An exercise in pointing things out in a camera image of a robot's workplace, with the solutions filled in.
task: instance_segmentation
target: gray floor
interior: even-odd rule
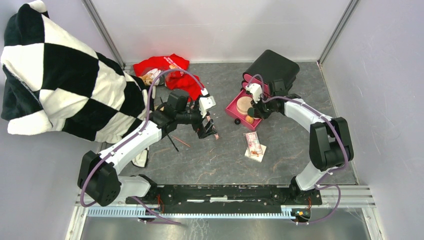
[[[309,160],[309,133],[298,123],[279,113],[262,121],[256,131],[261,144],[267,146],[262,162],[244,156],[246,146],[243,133],[250,132],[225,113],[225,107],[240,92],[242,73],[251,63],[202,63],[191,64],[190,71],[198,75],[207,90],[215,97],[216,108],[211,111],[219,139],[213,136],[198,139],[191,126],[179,126],[170,135],[178,141],[177,152],[164,138],[150,148],[147,168],[128,164],[121,175],[145,174],[158,184],[284,184],[290,183]],[[290,93],[300,95],[320,112],[334,116],[334,108],[315,62],[300,62],[300,72]],[[159,97],[164,101],[170,91],[157,89],[155,105]],[[355,176],[349,167],[328,177],[324,183],[355,184]]]
[[[312,219],[322,218],[328,209],[313,209]],[[295,226],[285,219],[173,219],[181,226],[152,225],[135,218],[88,217],[83,240],[369,240],[361,209],[339,208],[320,223]]]

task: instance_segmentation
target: black case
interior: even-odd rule
[[[292,88],[299,70],[297,63],[268,49],[243,73],[243,78],[246,79],[246,74],[260,74],[263,81],[269,85],[272,96],[284,96]]]

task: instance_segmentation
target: wooden round lid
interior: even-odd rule
[[[252,107],[251,101],[253,99],[249,96],[242,96],[237,100],[237,111],[242,115],[248,114],[248,109]]]

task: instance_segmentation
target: pink box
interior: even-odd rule
[[[240,114],[239,113],[239,111],[237,111],[237,100],[239,99],[239,98],[241,98],[241,97],[245,97],[245,96],[249,96],[249,97],[251,97],[251,95],[248,95],[247,93],[246,93],[246,90],[244,89],[247,85],[248,85],[248,82],[251,80],[251,78],[252,78],[252,76],[251,75],[249,75],[249,74],[244,74],[243,75],[243,78],[244,78],[244,81],[242,81],[241,82],[241,86],[243,87],[243,90],[241,90],[241,92],[234,98],[234,100],[232,100],[231,102],[230,102],[230,104],[225,108],[225,112],[226,112],[226,114],[228,114],[230,117],[232,117],[233,119],[240,119],[240,121],[241,121],[241,123],[245,126],[245,127],[247,127],[248,129],[250,129],[250,130],[252,130],[252,131],[255,131],[256,130],[256,127],[258,126],[258,124],[262,121],[262,119],[255,119],[254,121],[253,121],[253,123],[252,124],[250,124],[250,123],[248,123],[246,120],[245,120],[245,118],[246,118],[246,116],[245,115],[242,115],[242,114]],[[254,79],[253,81],[252,81],[252,83],[255,83],[255,84],[262,84],[261,83],[261,80],[258,80],[258,79]],[[265,83],[265,85],[264,85],[264,88],[265,89],[263,89],[263,91],[266,93],[266,94],[269,94],[269,92],[270,92],[270,89],[268,88],[268,85]]]

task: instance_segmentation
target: vertical metal post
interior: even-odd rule
[[[111,35],[106,29],[105,24],[100,18],[100,15],[97,12],[96,7],[94,6],[92,0],[81,0],[81,1],[84,4],[85,8],[87,9],[88,13],[90,14],[91,19],[93,20],[95,26],[97,27],[104,41],[106,42],[106,45],[109,48],[110,52],[112,53],[113,57],[115,58],[115,61],[122,67],[122,69],[124,69],[125,62],[121,54],[119,53],[117,46],[114,44],[114,41],[112,40]]]
[[[350,0],[349,4],[347,5],[346,10],[344,11],[343,15],[340,18],[340,21],[338,21],[338,24],[335,27],[334,32],[332,33],[330,39],[328,40],[327,45],[324,48],[324,51],[321,53],[321,56],[318,59],[318,64],[320,66],[326,60],[327,56],[329,55],[331,49],[333,48],[334,44],[336,43],[337,39],[339,38],[340,33],[345,28],[346,23],[348,22],[349,18],[351,17],[352,13],[354,12],[359,1],[360,0]]]

